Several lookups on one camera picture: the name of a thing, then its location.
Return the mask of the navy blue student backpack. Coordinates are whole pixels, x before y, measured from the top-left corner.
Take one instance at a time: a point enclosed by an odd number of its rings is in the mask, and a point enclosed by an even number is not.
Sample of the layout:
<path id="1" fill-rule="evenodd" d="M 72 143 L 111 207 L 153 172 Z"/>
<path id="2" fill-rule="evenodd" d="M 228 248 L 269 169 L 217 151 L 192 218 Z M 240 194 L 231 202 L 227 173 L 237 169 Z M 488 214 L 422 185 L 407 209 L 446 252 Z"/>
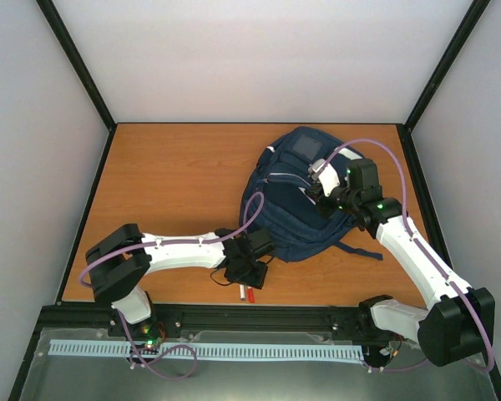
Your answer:
<path id="1" fill-rule="evenodd" d="M 258 159 L 242 195 L 239 224 L 248 224 L 249 233 L 267 230 L 276 245 L 276 258 L 304 261 L 335 246 L 350 254 L 383 259 L 380 253 L 343 243 L 342 238 L 355 227 L 354 218 L 342 211 L 323 217 L 305 194 L 312 184 L 309 167 L 327 159 L 341 144 L 327 132 L 300 126 L 268 145 Z"/>

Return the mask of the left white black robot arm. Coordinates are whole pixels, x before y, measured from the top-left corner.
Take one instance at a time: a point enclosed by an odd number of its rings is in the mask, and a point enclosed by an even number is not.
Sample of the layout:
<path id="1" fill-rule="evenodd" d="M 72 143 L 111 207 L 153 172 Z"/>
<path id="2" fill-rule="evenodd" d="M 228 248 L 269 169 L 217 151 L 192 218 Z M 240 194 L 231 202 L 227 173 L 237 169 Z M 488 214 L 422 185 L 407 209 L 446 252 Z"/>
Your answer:
<path id="1" fill-rule="evenodd" d="M 265 229 L 245 233 L 219 229 L 198 236 L 156 236 L 125 224 L 86 252 L 80 283 L 97 303 L 120 312 L 139 336 L 157 326 L 152 302 L 139 282 L 146 275 L 178 268 L 224 272 L 225 284 L 263 288 L 267 263 L 276 246 Z"/>

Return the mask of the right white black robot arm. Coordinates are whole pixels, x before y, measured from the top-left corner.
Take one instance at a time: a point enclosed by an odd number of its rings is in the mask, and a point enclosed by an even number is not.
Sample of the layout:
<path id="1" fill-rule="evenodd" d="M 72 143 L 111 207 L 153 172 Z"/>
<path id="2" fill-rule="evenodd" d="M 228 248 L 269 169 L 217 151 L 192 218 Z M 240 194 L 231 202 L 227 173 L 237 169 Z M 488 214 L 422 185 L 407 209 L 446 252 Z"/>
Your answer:
<path id="1" fill-rule="evenodd" d="M 388 331 L 421 348 L 442 367 L 485 353 L 486 369 L 494 364 L 494 299 L 484 288 L 473 289 L 430 247 L 407 217 L 404 204 L 382 194 L 377 166 L 370 159 L 351 160 L 338 176 L 325 160 L 309 168 L 314 183 L 307 190 L 322 214 L 343 211 L 355 225 L 384 246 L 398 261 L 422 295 L 423 308 L 388 296 L 361 305 L 362 326 Z"/>

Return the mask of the red marker pen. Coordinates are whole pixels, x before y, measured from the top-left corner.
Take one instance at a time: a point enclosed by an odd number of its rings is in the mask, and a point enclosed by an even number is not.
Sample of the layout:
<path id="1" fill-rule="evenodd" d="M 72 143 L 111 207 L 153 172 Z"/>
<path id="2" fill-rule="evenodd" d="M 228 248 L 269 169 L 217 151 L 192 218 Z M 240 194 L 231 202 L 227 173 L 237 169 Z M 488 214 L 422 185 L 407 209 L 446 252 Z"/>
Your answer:
<path id="1" fill-rule="evenodd" d="M 248 302 L 254 303 L 255 302 L 255 296 L 254 296 L 253 289 L 251 287 L 248 287 L 246 289 L 246 292 L 247 292 L 247 300 L 248 300 Z"/>

